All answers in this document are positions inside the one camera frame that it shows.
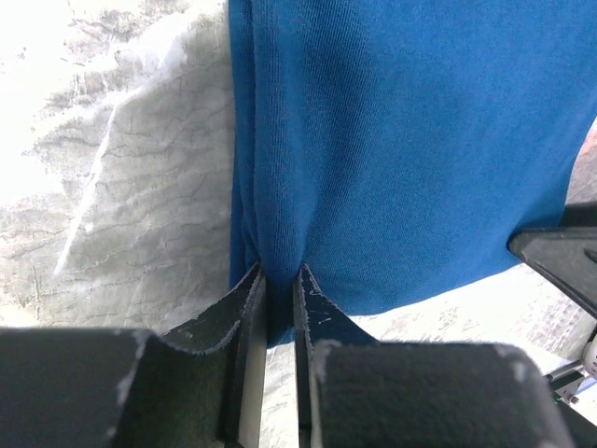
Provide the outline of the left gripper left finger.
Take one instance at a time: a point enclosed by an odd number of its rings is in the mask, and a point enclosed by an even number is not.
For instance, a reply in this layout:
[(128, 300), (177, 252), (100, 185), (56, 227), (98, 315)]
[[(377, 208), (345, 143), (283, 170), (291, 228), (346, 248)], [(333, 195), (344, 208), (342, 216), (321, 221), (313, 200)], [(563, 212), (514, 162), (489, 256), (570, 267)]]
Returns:
[(256, 264), (203, 313), (148, 339), (112, 446), (257, 447), (266, 312)]

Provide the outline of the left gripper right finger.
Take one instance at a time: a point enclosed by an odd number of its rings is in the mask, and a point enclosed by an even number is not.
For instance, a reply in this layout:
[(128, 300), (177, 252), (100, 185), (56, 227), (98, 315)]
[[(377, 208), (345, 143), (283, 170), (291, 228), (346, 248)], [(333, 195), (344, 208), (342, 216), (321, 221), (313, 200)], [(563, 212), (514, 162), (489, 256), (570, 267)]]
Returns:
[(303, 447), (570, 447), (539, 369), (501, 343), (383, 343), (328, 299), (293, 286)]

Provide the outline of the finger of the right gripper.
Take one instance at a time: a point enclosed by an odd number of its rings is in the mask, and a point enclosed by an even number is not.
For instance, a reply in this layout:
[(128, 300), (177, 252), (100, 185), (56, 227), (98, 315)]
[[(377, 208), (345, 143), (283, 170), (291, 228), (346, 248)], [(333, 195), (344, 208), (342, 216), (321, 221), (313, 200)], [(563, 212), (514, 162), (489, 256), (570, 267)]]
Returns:
[(514, 233), (508, 250), (596, 316), (596, 204), (565, 207), (560, 226)]

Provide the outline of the blue t shirt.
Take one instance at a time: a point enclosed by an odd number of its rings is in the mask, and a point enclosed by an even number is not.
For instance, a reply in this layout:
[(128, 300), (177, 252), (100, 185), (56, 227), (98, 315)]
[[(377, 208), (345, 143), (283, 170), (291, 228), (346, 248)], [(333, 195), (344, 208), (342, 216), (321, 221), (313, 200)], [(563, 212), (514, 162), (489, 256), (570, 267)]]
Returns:
[(592, 1), (232, 1), (230, 279), (292, 338), (302, 265), (347, 315), (503, 272), (560, 222), (596, 117)]

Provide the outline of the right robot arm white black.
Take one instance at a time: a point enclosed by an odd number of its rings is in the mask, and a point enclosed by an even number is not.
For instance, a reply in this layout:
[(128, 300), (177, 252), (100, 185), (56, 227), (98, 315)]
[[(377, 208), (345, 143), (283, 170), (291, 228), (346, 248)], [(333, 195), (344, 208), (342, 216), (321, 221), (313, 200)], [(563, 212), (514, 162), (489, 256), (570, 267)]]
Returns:
[[(515, 232), (509, 252), (539, 273), (568, 299), (596, 316), (596, 203), (565, 206), (558, 228)], [(546, 375), (554, 402), (578, 447), (596, 445), (596, 425), (573, 408), (588, 380), (596, 379), (596, 333), (580, 358)]]

